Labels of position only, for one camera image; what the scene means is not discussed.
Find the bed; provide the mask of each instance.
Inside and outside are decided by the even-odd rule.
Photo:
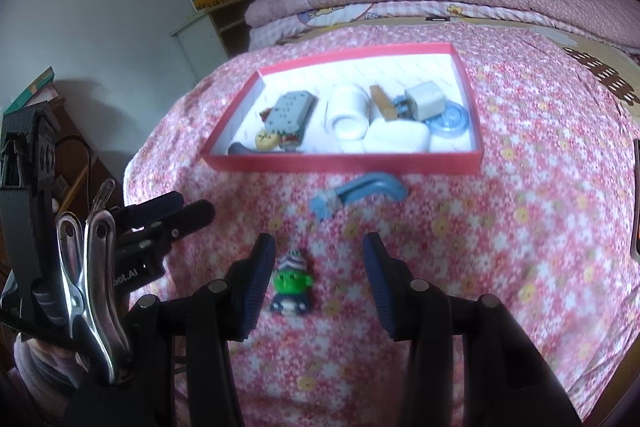
[[[585,418],[640,332],[640,265],[630,251],[640,4],[259,0],[246,20],[253,51],[178,100],[127,167],[128,204],[179,190],[216,206],[214,223],[182,241],[165,259],[166,276],[132,299],[188,295],[270,232],[280,254],[306,251],[315,311],[270,314],[270,290],[257,329],[230,346],[246,424],[392,425],[407,349],[386,338],[367,286],[360,245],[377,231],[414,275],[449,294],[495,293]],[[477,176],[403,176],[405,202],[373,197],[318,224],[310,198],[353,176],[215,172],[199,158],[258,68],[416,41],[451,42],[462,58],[484,136]],[[462,421],[461,353],[456,345],[454,425]],[[185,389],[179,382],[178,397]]]

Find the striped hat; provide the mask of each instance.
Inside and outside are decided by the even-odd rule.
[[[306,272],[306,260],[300,250],[291,250],[278,261],[278,271],[298,270]]]

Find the floral bedsheet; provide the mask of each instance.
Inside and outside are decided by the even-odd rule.
[[[452,42],[475,91],[485,152],[476,176],[402,176],[402,203],[372,197],[316,224],[308,202],[353,176],[215,172],[198,152],[257,69],[290,58],[387,42]],[[379,325],[360,245],[381,234],[451,295],[496,294],[585,417],[640,331],[640,266],[629,256],[632,140],[640,129],[576,60],[530,30],[460,23],[358,26],[241,55],[180,99],[126,171],[127,203],[169,190],[207,198],[216,219],[174,246],[167,275],[132,296],[189,295],[244,257],[259,232],[279,254],[302,248],[314,312],[273,315],[231,343],[248,427],[388,426],[398,414],[407,346]],[[456,344],[455,425],[462,418]],[[184,381],[178,383],[181,422]]]

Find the metal pliers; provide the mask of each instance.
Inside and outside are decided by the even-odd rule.
[[[102,190],[109,190],[103,185]],[[114,385],[127,376],[131,347],[117,314],[113,287],[116,224],[98,194],[84,232],[71,212],[56,218],[60,277],[69,336],[87,347],[84,360]]]

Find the blue curved toy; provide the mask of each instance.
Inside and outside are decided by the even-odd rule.
[[[316,214],[316,221],[323,221],[333,217],[346,204],[378,193],[386,194],[394,201],[402,201],[409,191],[398,178],[391,174],[369,172],[340,187],[321,190],[311,199],[309,207]]]

